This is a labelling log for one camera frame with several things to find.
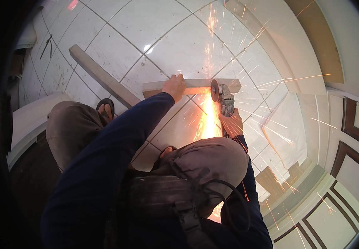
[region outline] grinder handle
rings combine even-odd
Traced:
[[[234,107],[232,105],[230,106],[221,105],[221,114],[224,115],[225,117],[231,117],[233,112],[234,112]],[[221,130],[223,133],[223,137],[230,138],[227,131],[224,129],[224,126],[222,126]]]

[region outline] backpack strap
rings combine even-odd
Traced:
[[[180,220],[186,241],[192,249],[218,249],[202,231],[196,207],[191,201],[175,202],[174,212]]]

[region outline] cutting disc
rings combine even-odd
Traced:
[[[211,88],[210,88],[211,98],[214,102],[217,102],[218,97],[220,95],[220,90],[218,88],[218,82],[216,80],[211,81]]]

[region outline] angle grinder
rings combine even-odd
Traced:
[[[230,117],[234,112],[235,99],[225,84],[218,84],[217,80],[211,81],[211,98],[220,105],[220,113],[225,117]],[[223,137],[230,138],[224,126],[221,125]]]

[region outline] white tile floor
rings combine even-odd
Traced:
[[[267,165],[286,179],[262,132],[262,124],[286,96],[284,83],[270,57],[221,1],[209,0],[45,0],[33,19],[37,42],[25,61],[20,82],[20,107],[54,92],[96,107],[103,98],[115,103],[116,115],[127,110],[69,55],[78,44],[108,73],[143,99],[142,84],[164,81],[181,72],[185,78],[238,78],[235,95],[244,120],[255,175]],[[224,14],[208,29],[210,12]],[[47,39],[51,45],[45,49]],[[158,124],[133,160],[149,170],[161,149],[193,141],[198,120],[205,115],[200,96],[183,96]],[[259,188],[260,201],[270,194]]]

